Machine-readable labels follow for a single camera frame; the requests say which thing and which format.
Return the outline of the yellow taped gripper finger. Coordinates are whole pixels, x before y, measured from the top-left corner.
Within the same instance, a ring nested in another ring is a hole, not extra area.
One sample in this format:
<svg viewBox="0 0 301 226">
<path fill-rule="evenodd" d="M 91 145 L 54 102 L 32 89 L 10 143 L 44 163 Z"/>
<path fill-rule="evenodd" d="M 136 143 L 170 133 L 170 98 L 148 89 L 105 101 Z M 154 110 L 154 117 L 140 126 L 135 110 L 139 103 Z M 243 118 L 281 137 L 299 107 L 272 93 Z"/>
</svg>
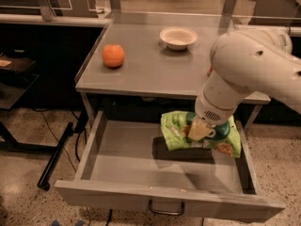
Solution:
<svg viewBox="0 0 301 226">
<path fill-rule="evenodd" d="M 208 123 L 203 121 L 198 116 L 192 120 L 188 137 L 194 141 L 200 141 L 205 137 L 213 137 L 215 135 L 214 128 Z"/>
</svg>

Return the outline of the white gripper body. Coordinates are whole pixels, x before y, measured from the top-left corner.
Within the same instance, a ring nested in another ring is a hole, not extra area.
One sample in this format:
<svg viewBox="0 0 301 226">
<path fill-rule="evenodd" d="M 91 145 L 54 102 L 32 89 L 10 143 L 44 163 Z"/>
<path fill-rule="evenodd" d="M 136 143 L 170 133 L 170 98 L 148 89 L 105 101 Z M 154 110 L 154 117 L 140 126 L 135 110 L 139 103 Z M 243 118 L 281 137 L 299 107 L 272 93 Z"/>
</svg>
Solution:
<svg viewBox="0 0 301 226">
<path fill-rule="evenodd" d="M 235 112 L 238 104 L 253 91 L 224 80 L 211 72 L 195 102 L 195 113 L 210 125 L 225 123 Z"/>
</svg>

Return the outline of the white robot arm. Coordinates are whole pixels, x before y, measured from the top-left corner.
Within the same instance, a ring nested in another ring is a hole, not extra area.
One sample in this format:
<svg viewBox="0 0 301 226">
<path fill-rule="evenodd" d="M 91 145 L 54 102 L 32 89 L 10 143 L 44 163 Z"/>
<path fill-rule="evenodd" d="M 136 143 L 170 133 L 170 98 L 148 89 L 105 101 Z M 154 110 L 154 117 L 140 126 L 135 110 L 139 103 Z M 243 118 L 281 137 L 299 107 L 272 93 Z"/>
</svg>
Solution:
<svg viewBox="0 0 301 226">
<path fill-rule="evenodd" d="M 189 138 L 207 137 L 255 91 L 301 113 L 301 61 L 292 55 L 287 33 L 232 30 L 215 40 L 210 61 L 213 70 L 196 99 Z"/>
</svg>

